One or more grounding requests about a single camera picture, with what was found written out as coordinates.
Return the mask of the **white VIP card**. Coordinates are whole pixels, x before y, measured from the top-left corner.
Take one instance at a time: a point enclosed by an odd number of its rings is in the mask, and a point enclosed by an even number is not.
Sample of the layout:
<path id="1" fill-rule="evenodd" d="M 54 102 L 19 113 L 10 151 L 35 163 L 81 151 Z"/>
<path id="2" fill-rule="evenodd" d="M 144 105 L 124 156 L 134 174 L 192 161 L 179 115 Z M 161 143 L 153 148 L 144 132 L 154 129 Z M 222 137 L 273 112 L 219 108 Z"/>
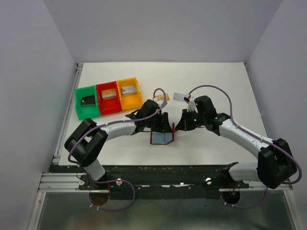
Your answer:
<path id="1" fill-rule="evenodd" d="M 174 93 L 173 94 L 173 100 L 175 100 L 175 101 L 181 101 L 181 102 L 184 102 L 185 101 L 185 94 L 183 94 L 183 93 Z"/>

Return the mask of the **gold VIP card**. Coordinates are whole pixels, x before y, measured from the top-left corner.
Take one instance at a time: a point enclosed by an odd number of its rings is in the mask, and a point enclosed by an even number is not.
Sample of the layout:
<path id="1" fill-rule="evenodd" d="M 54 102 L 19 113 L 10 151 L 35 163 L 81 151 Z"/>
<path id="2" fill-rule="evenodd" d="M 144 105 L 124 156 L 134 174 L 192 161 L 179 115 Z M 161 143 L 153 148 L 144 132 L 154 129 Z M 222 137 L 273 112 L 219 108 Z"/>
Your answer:
<path id="1" fill-rule="evenodd" d="M 160 94 L 160 95 L 157 95 L 156 96 L 156 99 L 158 100 L 158 101 L 163 101 L 164 99 L 165 99 L 165 96 L 166 96 L 166 100 L 167 101 L 169 101 L 170 100 L 170 98 L 169 98 L 169 95 L 166 93 L 165 95 L 164 94 Z"/>

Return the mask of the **red leather card holder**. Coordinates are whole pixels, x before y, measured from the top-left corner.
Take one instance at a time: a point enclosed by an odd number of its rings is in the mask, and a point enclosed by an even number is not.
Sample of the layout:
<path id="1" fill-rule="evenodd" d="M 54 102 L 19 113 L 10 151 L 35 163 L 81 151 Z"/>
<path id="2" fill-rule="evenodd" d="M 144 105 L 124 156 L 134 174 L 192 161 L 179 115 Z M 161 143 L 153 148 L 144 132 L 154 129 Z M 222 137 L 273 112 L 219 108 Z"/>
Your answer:
<path id="1" fill-rule="evenodd" d="M 175 123 L 172 123 L 172 131 L 170 133 L 161 133 L 151 131 L 151 145 L 168 145 L 175 141 Z"/>

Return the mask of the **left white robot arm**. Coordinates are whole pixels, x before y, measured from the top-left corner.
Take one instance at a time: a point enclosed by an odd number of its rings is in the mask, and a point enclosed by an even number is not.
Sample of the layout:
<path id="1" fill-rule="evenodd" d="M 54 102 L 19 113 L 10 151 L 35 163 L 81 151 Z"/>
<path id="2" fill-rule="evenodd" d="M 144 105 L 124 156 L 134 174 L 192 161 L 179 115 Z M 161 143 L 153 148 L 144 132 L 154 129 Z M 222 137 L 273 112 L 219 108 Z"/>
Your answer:
<path id="1" fill-rule="evenodd" d="M 140 109 L 121 120 L 100 125 L 90 118 L 83 120 L 64 143 L 64 148 L 69 152 L 68 161 L 83 168 L 95 189 L 102 189 L 106 185 L 106 171 L 99 162 L 98 155 L 105 142 L 152 128 L 154 119 L 162 114 L 164 105 L 165 103 L 159 105 L 148 99 Z"/>

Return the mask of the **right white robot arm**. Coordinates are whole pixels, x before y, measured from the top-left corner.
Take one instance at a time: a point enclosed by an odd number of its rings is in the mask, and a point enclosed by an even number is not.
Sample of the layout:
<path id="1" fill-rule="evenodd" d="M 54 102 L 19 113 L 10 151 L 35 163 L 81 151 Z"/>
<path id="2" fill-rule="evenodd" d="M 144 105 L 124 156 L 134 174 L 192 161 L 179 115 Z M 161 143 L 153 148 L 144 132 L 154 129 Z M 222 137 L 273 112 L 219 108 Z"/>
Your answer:
<path id="1" fill-rule="evenodd" d="M 196 99 L 186 96 L 184 101 L 188 107 L 182 111 L 176 130 L 191 131 L 204 127 L 238 144 L 257 159 L 256 163 L 234 162 L 228 165 L 221 175 L 223 186 L 230 188 L 238 181 L 258 181 L 275 189 L 297 172 L 290 147 L 284 139 L 263 137 L 241 127 L 231 116 L 217 113 L 208 96 Z"/>

